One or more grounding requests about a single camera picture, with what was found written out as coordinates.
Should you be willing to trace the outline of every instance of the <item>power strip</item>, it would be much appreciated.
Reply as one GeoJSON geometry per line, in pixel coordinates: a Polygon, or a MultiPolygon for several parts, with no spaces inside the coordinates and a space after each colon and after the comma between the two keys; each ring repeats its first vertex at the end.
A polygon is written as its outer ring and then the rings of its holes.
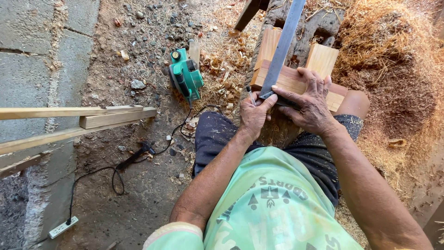
{"type": "Polygon", "coordinates": [[[76,216],[73,216],[71,218],[71,224],[68,226],[66,225],[66,222],[63,222],[60,226],[54,228],[53,230],[51,230],[48,235],[51,239],[54,239],[55,237],[61,235],[64,231],[68,230],[68,228],[72,227],[72,225],[74,225],[74,223],[78,222],[79,219],[76,216]]]}

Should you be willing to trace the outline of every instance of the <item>concrete block wall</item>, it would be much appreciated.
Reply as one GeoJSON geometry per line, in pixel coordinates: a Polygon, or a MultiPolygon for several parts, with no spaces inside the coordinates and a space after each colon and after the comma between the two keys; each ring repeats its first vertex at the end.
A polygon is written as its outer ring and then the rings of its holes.
{"type": "MultiPolygon", "coordinates": [[[[80,106],[98,11],[99,0],[0,0],[0,107],[80,106]]],[[[77,123],[78,117],[4,120],[0,142],[77,123]]],[[[41,240],[69,216],[76,168],[72,139],[1,155],[0,167],[41,152],[49,154],[23,176],[0,180],[1,248],[41,240]],[[14,201],[16,194],[24,200],[14,201]]],[[[38,248],[56,249],[60,240],[38,248]]]]}

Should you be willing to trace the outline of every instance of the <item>person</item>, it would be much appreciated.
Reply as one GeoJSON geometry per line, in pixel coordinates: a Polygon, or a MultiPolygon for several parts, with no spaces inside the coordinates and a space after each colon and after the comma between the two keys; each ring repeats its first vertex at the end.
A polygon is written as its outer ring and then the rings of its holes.
{"type": "Polygon", "coordinates": [[[334,219],[340,188],[372,249],[432,249],[354,143],[370,106],[367,96],[350,90],[331,113],[325,101],[330,76],[297,71],[307,83],[304,94],[272,90],[300,105],[300,113],[278,109],[304,132],[282,150],[255,142],[276,94],[256,100],[257,106],[244,99],[239,128],[219,113],[203,113],[195,136],[196,177],[174,205],[170,223],[149,236],[144,250],[362,249],[334,219]]]}

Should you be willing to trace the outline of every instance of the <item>dark shorts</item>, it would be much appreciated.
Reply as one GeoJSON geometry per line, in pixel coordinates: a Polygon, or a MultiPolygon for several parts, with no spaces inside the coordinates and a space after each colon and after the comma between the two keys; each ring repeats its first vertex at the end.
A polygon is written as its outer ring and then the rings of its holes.
{"type": "MultiPolygon", "coordinates": [[[[336,115],[334,118],[344,125],[355,141],[362,128],[362,120],[354,115],[336,115]]],[[[203,168],[222,151],[234,136],[237,127],[225,116],[217,112],[205,112],[199,118],[196,128],[196,159],[193,165],[194,178],[203,168]]],[[[246,153],[265,147],[254,142],[246,153]]],[[[322,139],[308,132],[302,132],[288,147],[282,149],[300,160],[319,184],[334,206],[338,203],[340,189],[336,167],[322,139]]]]}

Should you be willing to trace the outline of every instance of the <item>green power tool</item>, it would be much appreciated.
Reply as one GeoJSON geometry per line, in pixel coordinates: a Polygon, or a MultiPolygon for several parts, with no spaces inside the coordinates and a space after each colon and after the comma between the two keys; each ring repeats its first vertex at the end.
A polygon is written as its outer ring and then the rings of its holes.
{"type": "Polygon", "coordinates": [[[187,59],[185,48],[176,48],[170,56],[168,73],[171,86],[177,89],[191,106],[192,101],[200,99],[198,88],[203,86],[199,65],[193,59],[187,59]]]}

